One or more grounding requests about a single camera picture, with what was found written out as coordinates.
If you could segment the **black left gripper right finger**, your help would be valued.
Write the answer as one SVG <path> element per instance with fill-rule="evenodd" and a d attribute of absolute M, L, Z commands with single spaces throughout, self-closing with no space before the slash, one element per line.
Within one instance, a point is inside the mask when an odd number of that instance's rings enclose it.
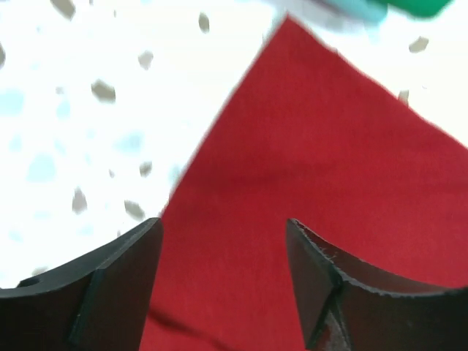
<path fill-rule="evenodd" d="M 296 219 L 287 259 L 307 350 L 466 350 L 467 289 L 375 267 Z"/>

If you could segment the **dark red t shirt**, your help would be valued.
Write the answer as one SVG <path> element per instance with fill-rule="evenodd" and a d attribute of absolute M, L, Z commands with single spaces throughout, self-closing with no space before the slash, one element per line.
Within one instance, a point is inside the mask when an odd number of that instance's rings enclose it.
<path fill-rule="evenodd" d="M 467 289 L 467 149 L 286 19 L 162 215 L 142 350 L 306 350 L 296 219 L 413 281 Z"/>

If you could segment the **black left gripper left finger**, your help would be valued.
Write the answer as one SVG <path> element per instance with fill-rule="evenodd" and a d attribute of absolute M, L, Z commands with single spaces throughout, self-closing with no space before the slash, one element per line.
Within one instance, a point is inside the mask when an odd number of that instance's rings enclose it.
<path fill-rule="evenodd" d="M 1 290 L 1 349 L 138 350 L 163 227 L 150 218 L 104 246 Z"/>

